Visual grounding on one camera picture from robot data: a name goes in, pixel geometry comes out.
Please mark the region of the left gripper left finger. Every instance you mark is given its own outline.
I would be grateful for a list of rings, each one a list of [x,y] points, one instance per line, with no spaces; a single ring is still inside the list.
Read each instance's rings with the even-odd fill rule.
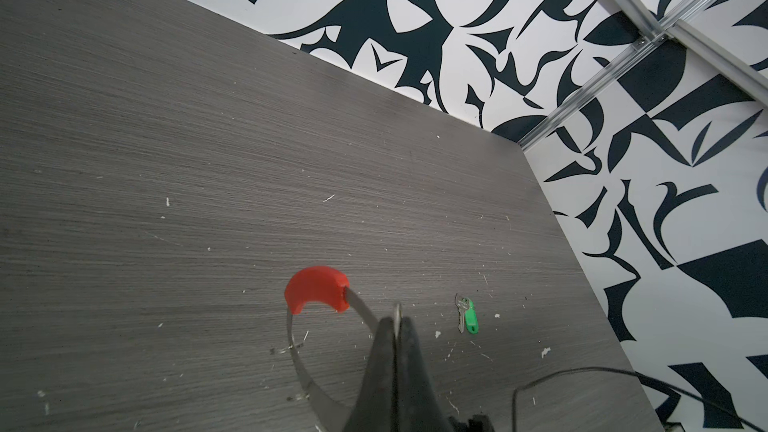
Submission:
[[[392,318],[380,320],[347,431],[397,431],[396,339]]]

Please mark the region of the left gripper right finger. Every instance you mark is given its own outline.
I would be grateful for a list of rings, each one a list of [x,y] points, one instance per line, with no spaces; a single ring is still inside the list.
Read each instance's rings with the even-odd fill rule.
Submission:
[[[395,345],[397,430],[452,431],[438,403],[410,317],[401,319]]]

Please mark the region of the green key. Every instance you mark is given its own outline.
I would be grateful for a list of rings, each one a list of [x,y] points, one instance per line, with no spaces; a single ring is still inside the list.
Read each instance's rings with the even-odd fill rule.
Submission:
[[[479,332],[479,321],[473,301],[460,294],[455,295],[454,301],[458,313],[459,332],[476,335]]]

